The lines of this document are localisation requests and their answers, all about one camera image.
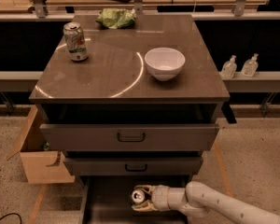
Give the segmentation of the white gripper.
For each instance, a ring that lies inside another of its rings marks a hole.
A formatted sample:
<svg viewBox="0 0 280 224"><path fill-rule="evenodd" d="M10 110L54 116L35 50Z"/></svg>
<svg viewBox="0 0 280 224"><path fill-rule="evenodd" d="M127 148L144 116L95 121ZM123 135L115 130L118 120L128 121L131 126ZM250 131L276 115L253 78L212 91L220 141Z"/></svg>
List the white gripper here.
<svg viewBox="0 0 280 224"><path fill-rule="evenodd" d="M151 201L144 201L140 204L134 204L132 209L137 212L152 212L152 211L169 211L168 204L168 186L155 186L151 185L137 185L134 189L141 189L146 198L151 195Z"/></svg>

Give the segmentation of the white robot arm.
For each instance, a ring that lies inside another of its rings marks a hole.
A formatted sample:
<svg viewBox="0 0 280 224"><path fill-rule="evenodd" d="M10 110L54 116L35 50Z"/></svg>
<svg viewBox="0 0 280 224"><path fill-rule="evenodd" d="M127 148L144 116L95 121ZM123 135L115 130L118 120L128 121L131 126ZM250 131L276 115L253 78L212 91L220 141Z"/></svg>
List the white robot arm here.
<svg viewBox="0 0 280 224"><path fill-rule="evenodd" d="M175 210L190 217L206 217L214 210L234 224L280 224L280 216L190 181L184 188L137 185L131 194L137 212Z"/></svg>

